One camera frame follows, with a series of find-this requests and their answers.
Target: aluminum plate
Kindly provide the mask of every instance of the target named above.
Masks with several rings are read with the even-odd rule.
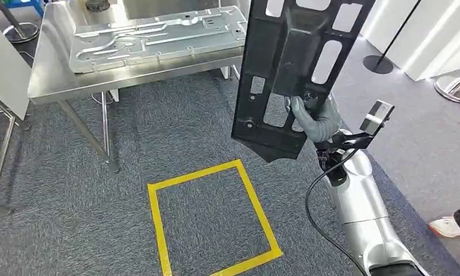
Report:
[[[236,6],[80,26],[69,66],[88,73],[241,47],[247,20]]]

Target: gray robotic glove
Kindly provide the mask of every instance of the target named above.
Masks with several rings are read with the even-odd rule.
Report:
[[[314,143],[330,139],[340,128],[342,118],[332,94],[328,96],[316,119],[310,116],[299,96],[291,97],[291,110],[308,139]]]

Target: yellow floor tape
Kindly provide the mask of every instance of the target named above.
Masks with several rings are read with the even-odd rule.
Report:
[[[242,273],[244,271],[252,269],[256,266],[260,266],[263,263],[269,262],[277,257],[282,256],[282,251],[279,248],[279,245],[277,244],[277,241],[274,237],[273,230],[271,229],[271,226],[269,225],[269,222],[267,221],[267,217],[264,214],[264,210],[262,209],[260,202],[257,199],[257,195],[255,194],[254,188],[252,187],[252,184],[250,183],[250,179],[248,178],[247,172],[245,171],[242,161],[238,159],[238,160],[220,164],[218,166],[214,166],[211,168],[206,168],[201,171],[192,172],[190,174],[186,174],[180,177],[171,178],[171,179],[159,182],[159,183],[147,184],[147,189],[149,193],[149,201],[151,203],[152,218],[154,220],[155,233],[156,233],[156,238],[157,238],[157,247],[159,249],[160,265],[162,268],[163,276],[172,276],[173,272],[171,271],[171,263],[169,261],[169,255],[167,253],[166,238],[164,237],[164,229],[162,226],[162,219],[160,217],[159,203],[157,200],[157,190],[166,188],[172,185],[181,184],[183,182],[187,182],[187,181],[199,178],[199,177],[204,177],[209,174],[214,174],[219,171],[224,171],[229,168],[237,168],[240,174],[240,178],[242,179],[242,182],[244,183],[244,186],[248,193],[248,197],[250,201],[252,202],[252,205],[255,209],[255,213],[257,214],[257,217],[259,218],[262,229],[264,230],[264,234],[266,235],[267,240],[269,241],[269,246],[271,250],[263,254],[260,254],[256,257],[250,258],[244,262],[235,264],[231,267],[227,267],[226,269],[215,272],[212,274],[212,276],[233,276],[238,273]]]

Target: white shoe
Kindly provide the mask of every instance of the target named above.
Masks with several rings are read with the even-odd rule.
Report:
[[[438,236],[453,238],[460,237],[460,227],[454,217],[442,217],[428,224],[428,227]]]

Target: black metal panel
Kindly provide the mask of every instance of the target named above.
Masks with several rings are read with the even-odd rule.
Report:
[[[270,93],[314,99],[316,104],[310,113],[316,113],[328,97],[374,1],[331,0],[325,10],[318,11],[285,0],[281,17],[275,18],[266,15],[267,0],[252,0],[232,137],[268,162],[296,159],[306,135],[292,130],[292,112],[283,127],[264,123]],[[362,5],[351,31],[334,30],[340,7],[351,3]],[[330,40],[340,42],[342,49],[327,81],[314,83],[311,77]],[[251,93],[254,76],[266,80],[262,94]]]

